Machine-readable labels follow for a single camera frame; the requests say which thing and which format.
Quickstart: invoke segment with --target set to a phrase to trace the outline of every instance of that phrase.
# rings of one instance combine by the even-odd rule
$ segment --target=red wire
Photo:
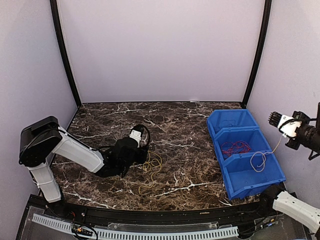
[[[224,145],[231,144],[231,146],[227,150],[223,150]],[[251,147],[245,141],[236,141],[233,142],[225,142],[221,145],[221,151],[223,155],[226,155],[228,158],[233,154],[245,154],[251,151]]]

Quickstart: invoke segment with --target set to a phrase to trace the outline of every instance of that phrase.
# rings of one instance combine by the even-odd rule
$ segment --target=perforated metal strip
[[[47,216],[34,214],[32,221],[40,225],[55,229],[59,232],[72,234],[70,222],[53,219]],[[228,227],[208,231],[193,231],[181,233],[143,233],[113,231],[95,228],[100,240],[215,240],[238,236],[238,227]]]

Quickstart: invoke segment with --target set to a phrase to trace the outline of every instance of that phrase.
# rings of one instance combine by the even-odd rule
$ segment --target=marble table
[[[150,151],[162,157],[162,170],[130,168],[124,178],[100,178],[61,156],[51,169],[67,202],[137,211],[181,211],[251,203],[258,196],[228,200],[206,119],[216,109],[240,109],[234,102],[131,102],[82,105],[68,131],[96,148],[114,145],[136,124],[151,132]]]

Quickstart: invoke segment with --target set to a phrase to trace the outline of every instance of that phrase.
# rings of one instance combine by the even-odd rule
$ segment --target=blue plastic bin
[[[253,170],[250,164],[252,155],[253,153],[235,154],[223,167],[223,180],[230,200],[260,194],[272,184],[279,184],[286,180],[274,154],[266,155],[262,172]],[[262,168],[257,166],[261,163],[261,155],[256,154],[252,164],[260,170]]]
[[[247,109],[214,110],[207,119],[212,139],[224,128],[259,127]]]
[[[220,163],[220,166],[224,166],[225,160],[228,158],[228,156],[223,155],[222,150],[227,150],[228,148],[230,148],[230,144],[224,145],[224,143],[235,143],[237,141],[246,142],[251,148],[251,150],[249,151],[250,153],[271,151],[270,145],[268,144],[265,136],[259,128],[225,128],[215,136],[215,139],[213,141],[215,154]]]

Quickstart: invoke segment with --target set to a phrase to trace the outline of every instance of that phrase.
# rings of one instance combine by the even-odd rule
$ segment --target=black vertical post
[[[67,49],[66,49],[64,36],[62,33],[62,28],[61,28],[61,23],[60,23],[60,18],[59,18],[59,10],[58,10],[58,5],[57,5],[57,0],[50,0],[50,5],[51,5],[51,12],[52,12],[52,18],[53,18],[56,39],[58,41],[64,70],[65,70],[66,76],[68,78],[68,82],[69,82],[69,85],[70,85],[70,88],[72,91],[74,101],[75,101],[77,107],[80,107],[82,105],[82,103],[81,103],[80,96],[79,96],[79,93],[77,90],[74,76],[71,71],[69,58],[67,55]]]
[[[272,2],[272,0],[265,0],[265,2],[264,2],[264,10],[263,10],[263,17],[262,17],[259,40],[258,40],[258,44],[256,47],[256,52],[255,52],[255,56],[254,56],[254,60],[253,60],[253,65],[252,65],[249,81],[246,86],[244,97],[243,97],[243,100],[241,103],[241,106],[243,108],[247,107],[247,104],[248,104],[248,101],[250,98],[250,94],[251,94],[252,89],[255,84],[262,52],[263,52],[264,45],[265,45],[266,35],[267,35],[267,29],[268,29],[268,23],[269,23],[270,11],[271,11],[271,2]]]

